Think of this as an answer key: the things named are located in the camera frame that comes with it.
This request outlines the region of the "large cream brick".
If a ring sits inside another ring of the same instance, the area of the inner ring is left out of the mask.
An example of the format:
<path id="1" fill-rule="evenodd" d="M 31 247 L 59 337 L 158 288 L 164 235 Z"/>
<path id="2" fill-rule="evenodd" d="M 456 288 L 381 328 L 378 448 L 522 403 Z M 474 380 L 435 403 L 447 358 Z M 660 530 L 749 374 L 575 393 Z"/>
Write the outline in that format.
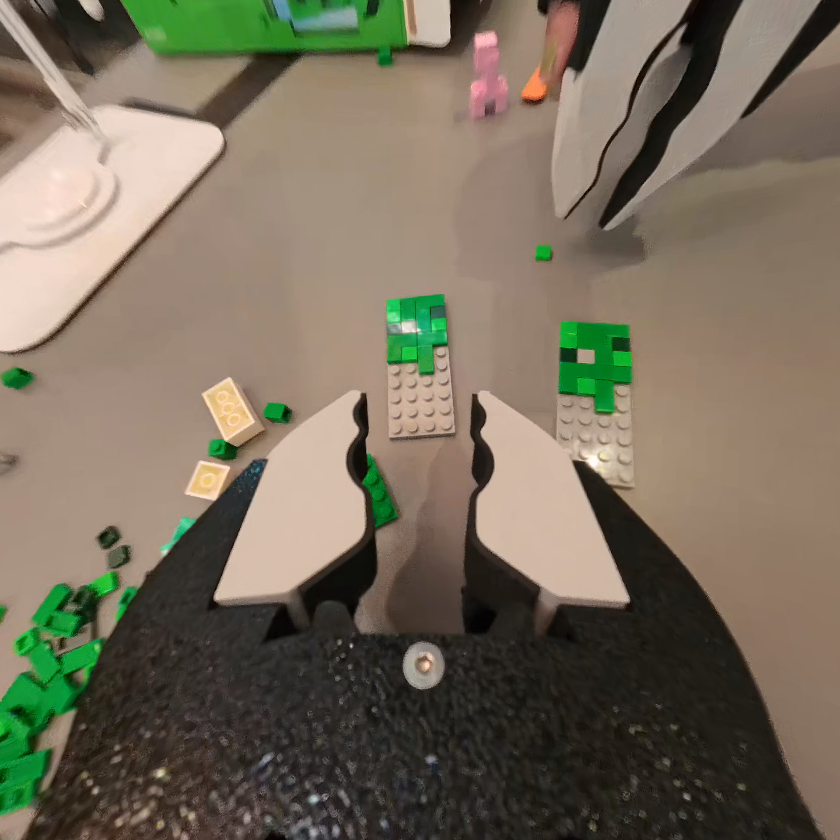
<path id="1" fill-rule="evenodd" d="M 245 393 L 227 377 L 202 393 L 221 438 L 241 446 L 265 431 L 263 423 Z"/>

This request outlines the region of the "grey plate with green tiles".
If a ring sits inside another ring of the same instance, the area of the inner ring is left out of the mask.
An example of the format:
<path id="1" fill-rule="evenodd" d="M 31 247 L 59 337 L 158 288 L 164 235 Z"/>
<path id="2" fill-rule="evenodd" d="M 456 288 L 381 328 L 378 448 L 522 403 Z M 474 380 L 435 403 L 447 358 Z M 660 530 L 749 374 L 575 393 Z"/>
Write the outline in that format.
<path id="1" fill-rule="evenodd" d="M 635 488 L 629 326 L 562 321 L 559 345 L 558 443 L 611 487 Z"/>
<path id="2" fill-rule="evenodd" d="M 445 295 L 389 299 L 385 304 L 385 340 L 389 438 L 455 435 Z"/>

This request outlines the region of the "pink brick figure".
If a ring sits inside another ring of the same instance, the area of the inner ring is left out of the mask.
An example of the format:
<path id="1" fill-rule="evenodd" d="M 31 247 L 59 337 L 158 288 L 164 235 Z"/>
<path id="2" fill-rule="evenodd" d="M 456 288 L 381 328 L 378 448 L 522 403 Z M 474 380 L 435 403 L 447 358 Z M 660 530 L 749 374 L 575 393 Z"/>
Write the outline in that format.
<path id="1" fill-rule="evenodd" d="M 469 91 L 469 116 L 483 119 L 508 107 L 508 81 L 500 73 L 500 51 L 497 33 L 493 30 L 477 33 L 472 45 L 474 77 Z"/>

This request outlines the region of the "white stand base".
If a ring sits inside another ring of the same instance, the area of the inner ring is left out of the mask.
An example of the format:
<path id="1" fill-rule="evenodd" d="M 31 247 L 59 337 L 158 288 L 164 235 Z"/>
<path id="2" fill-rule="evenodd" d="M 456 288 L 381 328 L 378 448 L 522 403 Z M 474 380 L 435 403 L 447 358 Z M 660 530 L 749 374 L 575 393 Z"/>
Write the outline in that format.
<path id="1" fill-rule="evenodd" d="M 93 109 L 2 178 L 1 351 L 60 331 L 224 152 L 211 122 L 148 108 Z"/>

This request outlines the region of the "small cream brick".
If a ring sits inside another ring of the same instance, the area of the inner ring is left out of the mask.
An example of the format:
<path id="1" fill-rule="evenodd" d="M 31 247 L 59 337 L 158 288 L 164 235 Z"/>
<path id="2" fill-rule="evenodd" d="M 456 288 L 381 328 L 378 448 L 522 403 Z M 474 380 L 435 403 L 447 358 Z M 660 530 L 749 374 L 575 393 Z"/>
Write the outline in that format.
<path id="1" fill-rule="evenodd" d="M 204 501 L 215 501 L 232 479 L 231 467 L 226 464 L 199 460 L 187 482 L 184 494 Z"/>

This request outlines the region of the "clear stand pole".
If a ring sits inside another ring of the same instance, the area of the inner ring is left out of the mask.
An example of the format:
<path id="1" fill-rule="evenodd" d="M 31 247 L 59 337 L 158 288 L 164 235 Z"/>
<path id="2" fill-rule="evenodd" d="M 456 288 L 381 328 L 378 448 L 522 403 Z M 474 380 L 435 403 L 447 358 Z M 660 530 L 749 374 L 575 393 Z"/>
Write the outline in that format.
<path id="1" fill-rule="evenodd" d="M 61 69 L 39 43 L 34 33 L 26 25 L 12 2 L 1 2 L 1 21 L 7 32 L 26 57 L 34 64 L 46 86 L 53 93 L 59 104 L 59 110 L 68 125 L 75 131 L 86 134 L 94 140 L 98 148 L 96 159 L 102 161 L 108 156 L 111 142 L 102 131 L 92 110 L 84 103 L 63 75 Z"/>

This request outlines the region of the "green studded plate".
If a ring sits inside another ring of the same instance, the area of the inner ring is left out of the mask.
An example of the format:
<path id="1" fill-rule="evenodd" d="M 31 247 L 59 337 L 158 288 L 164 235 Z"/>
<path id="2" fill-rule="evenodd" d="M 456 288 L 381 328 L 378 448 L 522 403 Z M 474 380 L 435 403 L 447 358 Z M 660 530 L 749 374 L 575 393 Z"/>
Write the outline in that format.
<path id="1" fill-rule="evenodd" d="M 379 529 L 398 519 L 398 510 L 391 497 L 375 458 L 366 456 L 367 470 L 363 479 L 364 487 L 371 498 L 374 527 Z"/>

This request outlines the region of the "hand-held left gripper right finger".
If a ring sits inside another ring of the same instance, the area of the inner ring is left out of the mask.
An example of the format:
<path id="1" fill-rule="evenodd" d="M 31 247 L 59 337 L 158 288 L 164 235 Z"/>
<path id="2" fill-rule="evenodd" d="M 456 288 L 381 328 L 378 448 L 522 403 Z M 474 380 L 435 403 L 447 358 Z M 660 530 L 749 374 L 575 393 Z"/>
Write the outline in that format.
<path id="1" fill-rule="evenodd" d="M 631 596 L 572 459 L 490 392 L 472 395 L 464 551 L 467 634 L 574 638 L 632 617 Z"/>

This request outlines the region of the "pile of green pieces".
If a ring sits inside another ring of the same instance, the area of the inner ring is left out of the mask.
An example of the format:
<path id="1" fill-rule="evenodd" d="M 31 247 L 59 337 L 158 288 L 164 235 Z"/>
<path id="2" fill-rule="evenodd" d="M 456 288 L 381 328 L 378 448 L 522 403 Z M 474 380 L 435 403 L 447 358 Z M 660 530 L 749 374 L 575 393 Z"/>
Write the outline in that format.
<path id="1" fill-rule="evenodd" d="M 35 806 L 41 796 L 54 750 L 39 741 L 56 719 L 78 709 L 107 643 L 97 635 L 100 604 L 117 593 L 119 623 L 140 587 L 124 584 L 117 571 L 79 587 L 54 584 L 15 638 L 14 653 L 26 668 L 2 694 L 2 817 Z"/>

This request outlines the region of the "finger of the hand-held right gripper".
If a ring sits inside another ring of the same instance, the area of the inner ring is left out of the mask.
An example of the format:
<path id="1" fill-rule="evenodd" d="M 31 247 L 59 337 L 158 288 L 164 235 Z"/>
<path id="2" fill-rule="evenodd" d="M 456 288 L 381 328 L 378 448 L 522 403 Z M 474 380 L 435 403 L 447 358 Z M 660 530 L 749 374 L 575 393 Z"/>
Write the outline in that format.
<path id="1" fill-rule="evenodd" d="M 605 205 L 611 229 L 750 115 L 838 27 L 838 1 L 699 2 L 689 59 Z"/>
<path id="2" fill-rule="evenodd" d="M 563 66 L 552 152 L 555 212 L 567 218 L 603 190 L 601 218 L 640 151 L 649 124 L 684 74 L 686 28 L 699 2 L 558 2 L 551 5 L 551 56 Z M 635 156 L 605 171 L 646 86 L 662 97 L 647 115 Z"/>

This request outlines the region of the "grey desk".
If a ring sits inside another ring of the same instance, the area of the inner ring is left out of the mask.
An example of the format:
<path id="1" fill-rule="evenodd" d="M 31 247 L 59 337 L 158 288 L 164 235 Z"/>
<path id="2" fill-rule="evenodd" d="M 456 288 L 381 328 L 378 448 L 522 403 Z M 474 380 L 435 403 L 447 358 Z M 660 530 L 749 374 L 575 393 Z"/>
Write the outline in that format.
<path id="1" fill-rule="evenodd" d="M 160 558 L 232 376 L 300 418 L 368 394 L 401 506 L 366 629 L 459 626 L 472 392 L 554 429 L 563 319 L 624 322 L 636 487 L 624 496 L 737 638 L 786 759 L 838 838 L 838 35 L 636 222 L 553 216 L 555 105 L 463 115 L 469 54 L 310 56 L 225 129 L 206 178 L 2 389 L 2 690 L 49 588 L 115 524 Z M 550 262 L 537 262 L 550 245 Z M 442 293 L 453 436 L 391 440 L 385 304 Z"/>

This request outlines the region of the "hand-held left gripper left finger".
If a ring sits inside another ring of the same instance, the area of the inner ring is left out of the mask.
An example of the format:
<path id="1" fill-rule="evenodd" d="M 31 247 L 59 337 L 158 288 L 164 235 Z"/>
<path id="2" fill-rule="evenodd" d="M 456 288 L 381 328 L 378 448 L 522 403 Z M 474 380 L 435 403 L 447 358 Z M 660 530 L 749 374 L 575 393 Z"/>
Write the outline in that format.
<path id="1" fill-rule="evenodd" d="M 366 394 L 347 392 L 270 451 L 217 605 L 281 605 L 295 625 L 309 624 L 325 602 L 355 617 L 377 574 L 368 432 Z"/>

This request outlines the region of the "green box with figure print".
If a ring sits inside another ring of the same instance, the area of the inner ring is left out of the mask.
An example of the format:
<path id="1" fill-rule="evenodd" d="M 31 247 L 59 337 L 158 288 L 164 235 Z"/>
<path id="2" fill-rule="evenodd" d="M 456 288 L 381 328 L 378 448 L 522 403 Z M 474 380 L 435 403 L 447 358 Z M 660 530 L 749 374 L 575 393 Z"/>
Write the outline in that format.
<path id="1" fill-rule="evenodd" d="M 159 55 L 443 48 L 450 1 L 122 1 Z"/>

